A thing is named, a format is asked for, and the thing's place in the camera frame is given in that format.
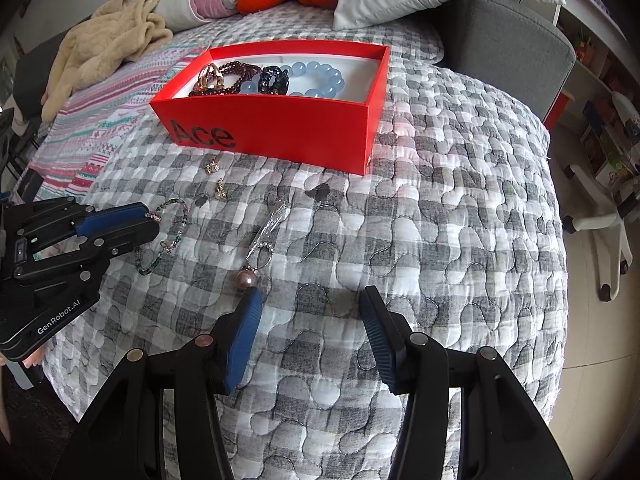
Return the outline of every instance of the beige fleece garment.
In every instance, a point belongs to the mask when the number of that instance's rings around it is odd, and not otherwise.
[[[151,11],[160,0],[111,0],[66,34],[42,97],[42,121],[50,123],[74,92],[104,81],[123,61],[137,61],[169,43],[173,33]]]

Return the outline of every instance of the caster wheel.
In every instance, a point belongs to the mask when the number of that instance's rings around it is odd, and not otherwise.
[[[611,301],[611,287],[605,283],[598,291],[600,301]]]
[[[565,216],[562,219],[562,229],[564,229],[565,231],[567,231],[571,235],[574,234],[575,233],[574,217]]]

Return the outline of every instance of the red box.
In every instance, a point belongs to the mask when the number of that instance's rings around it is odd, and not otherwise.
[[[324,57],[329,63],[334,56],[337,61],[362,62],[369,67],[373,61],[377,69],[370,70],[368,91],[364,85],[350,89],[345,76],[347,85],[342,92],[361,92],[363,102],[263,94],[175,97],[188,92],[207,63],[258,56],[268,60],[278,55],[317,56],[318,61]],[[385,103],[388,61],[387,46],[352,41],[282,40],[222,46],[193,60],[156,94],[151,106],[172,140],[182,146],[272,156],[364,174]]]

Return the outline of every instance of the checkered quilt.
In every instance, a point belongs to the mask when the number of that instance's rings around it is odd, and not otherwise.
[[[206,30],[176,41],[207,43]],[[98,304],[50,340],[46,373],[61,399],[79,418],[127,350],[180,348],[231,312],[248,246],[283,200],[287,215],[260,273],[264,310],[250,361],[241,386],[218,399],[236,479],[386,478],[406,400],[376,371],[357,310],[366,285],[448,348],[495,346],[549,420],[567,280],[540,121],[504,92],[433,66],[440,40],[412,20],[334,32],[329,13],[289,4],[234,22],[212,43],[270,38],[391,46],[369,173],[176,146],[144,108],[84,201],[155,208],[178,197],[190,225],[148,276],[133,254],[112,260]],[[212,158],[220,171],[208,176]],[[214,198],[218,178],[226,200]],[[203,194],[210,199],[197,206]],[[180,216],[177,206],[165,212],[144,264]],[[172,405],[168,392],[165,451],[177,477]],[[459,442],[452,390],[444,478],[456,476]]]

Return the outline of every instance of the metal bolt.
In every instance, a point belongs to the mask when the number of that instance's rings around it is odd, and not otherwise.
[[[414,332],[409,336],[409,341],[414,345],[423,346],[429,341],[429,337],[423,332]]]
[[[196,338],[196,345],[198,346],[209,346],[211,343],[213,343],[213,338],[209,335],[209,334],[200,334],[197,338]]]
[[[491,348],[490,346],[483,346],[480,349],[480,355],[489,361],[493,361],[498,357],[498,352],[495,351],[495,348]]]
[[[127,361],[135,363],[136,361],[140,361],[144,356],[144,352],[140,348],[134,348],[133,350],[129,350],[127,352]]]

